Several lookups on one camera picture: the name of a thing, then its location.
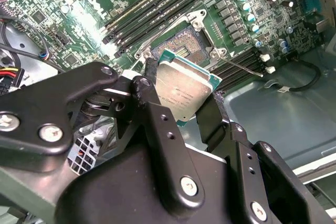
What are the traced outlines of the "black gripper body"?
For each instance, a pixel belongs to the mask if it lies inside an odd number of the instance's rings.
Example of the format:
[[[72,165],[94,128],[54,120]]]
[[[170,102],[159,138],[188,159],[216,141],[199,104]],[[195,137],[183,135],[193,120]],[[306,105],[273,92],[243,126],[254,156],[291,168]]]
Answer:
[[[75,179],[60,196],[56,223],[245,223],[247,212],[229,182],[227,164],[192,146],[188,152],[205,190],[205,202],[180,219],[162,205],[148,149],[132,147]]]

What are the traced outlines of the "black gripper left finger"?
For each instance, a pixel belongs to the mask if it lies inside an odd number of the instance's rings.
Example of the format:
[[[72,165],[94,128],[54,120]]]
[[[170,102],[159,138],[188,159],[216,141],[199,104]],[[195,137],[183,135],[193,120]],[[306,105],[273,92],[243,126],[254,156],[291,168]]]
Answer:
[[[171,110],[161,105],[154,84],[143,76],[123,81],[101,62],[92,62],[1,96],[1,115],[18,119],[1,130],[1,165],[31,172],[50,172],[67,159],[73,145],[73,125],[85,100],[105,88],[124,88],[128,95],[110,93],[123,104],[100,115],[116,119],[120,146],[113,158],[85,173],[88,189],[111,177],[117,163],[134,164],[136,151],[150,157],[160,200],[168,210],[197,210],[205,193]]]

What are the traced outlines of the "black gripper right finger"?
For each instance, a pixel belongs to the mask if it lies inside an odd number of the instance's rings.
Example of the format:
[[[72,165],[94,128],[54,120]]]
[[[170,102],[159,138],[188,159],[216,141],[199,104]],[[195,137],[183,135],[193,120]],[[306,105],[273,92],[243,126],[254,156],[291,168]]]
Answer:
[[[196,112],[207,152],[226,161],[225,192],[233,223],[333,223],[311,192],[268,143],[248,140],[212,93]]]

